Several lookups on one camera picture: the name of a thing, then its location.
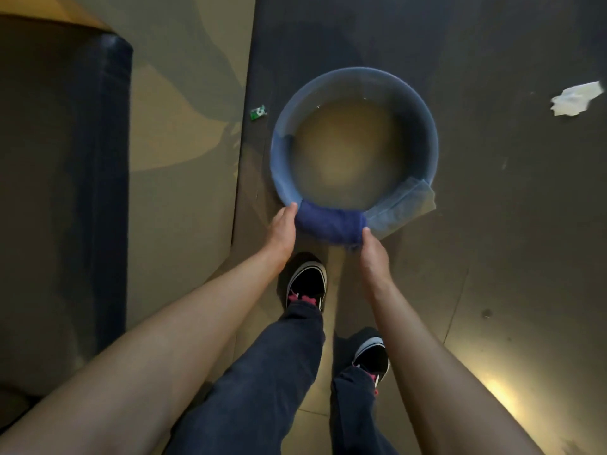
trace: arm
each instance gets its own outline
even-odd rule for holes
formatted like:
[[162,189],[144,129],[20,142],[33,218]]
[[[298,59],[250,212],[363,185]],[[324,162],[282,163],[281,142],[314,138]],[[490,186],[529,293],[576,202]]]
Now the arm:
[[392,282],[388,253],[368,228],[363,230],[360,263],[422,452],[541,454],[512,415],[426,328]]
[[295,242],[283,208],[261,251],[143,321],[0,438],[0,453],[148,453],[194,397]]

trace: dark denim jeans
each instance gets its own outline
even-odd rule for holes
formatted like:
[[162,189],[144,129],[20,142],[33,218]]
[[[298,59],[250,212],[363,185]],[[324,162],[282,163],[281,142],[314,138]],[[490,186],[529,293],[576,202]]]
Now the dark denim jeans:
[[[289,305],[174,428],[167,455],[279,454],[295,412],[316,378],[325,335],[307,302]],[[377,430],[371,377],[347,367],[331,384],[333,453],[395,454]]]

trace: crumpled paper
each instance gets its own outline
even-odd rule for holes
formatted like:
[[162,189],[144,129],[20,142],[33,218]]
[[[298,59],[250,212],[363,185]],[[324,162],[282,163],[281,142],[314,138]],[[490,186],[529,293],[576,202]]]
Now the crumpled paper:
[[554,116],[575,116],[585,111],[590,101],[602,93],[603,88],[598,81],[573,86],[565,89],[560,96],[552,98],[550,101],[554,105],[550,109]]

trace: black sneaker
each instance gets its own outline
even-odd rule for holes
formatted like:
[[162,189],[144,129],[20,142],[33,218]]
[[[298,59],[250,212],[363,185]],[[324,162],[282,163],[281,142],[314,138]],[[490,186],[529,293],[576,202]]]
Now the black sneaker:
[[303,300],[314,303],[323,310],[327,292],[327,270],[320,260],[307,260],[293,273],[286,285],[285,307],[293,301]]
[[385,350],[383,340],[375,329],[365,329],[366,338],[354,353],[352,365],[360,367],[368,374],[375,376],[375,387],[383,380],[390,369],[388,352]]

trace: hand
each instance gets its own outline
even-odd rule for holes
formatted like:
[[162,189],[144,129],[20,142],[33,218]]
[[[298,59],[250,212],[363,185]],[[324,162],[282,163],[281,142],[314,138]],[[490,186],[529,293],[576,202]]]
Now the hand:
[[368,227],[362,229],[362,250],[360,252],[360,271],[367,295],[375,298],[375,294],[386,284],[392,283],[390,274],[390,259],[388,252],[373,236]]
[[283,207],[274,216],[268,229],[264,248],[276,256],[282,267],[291,257],[295,245],[295,214],[297,214],[297,203]]

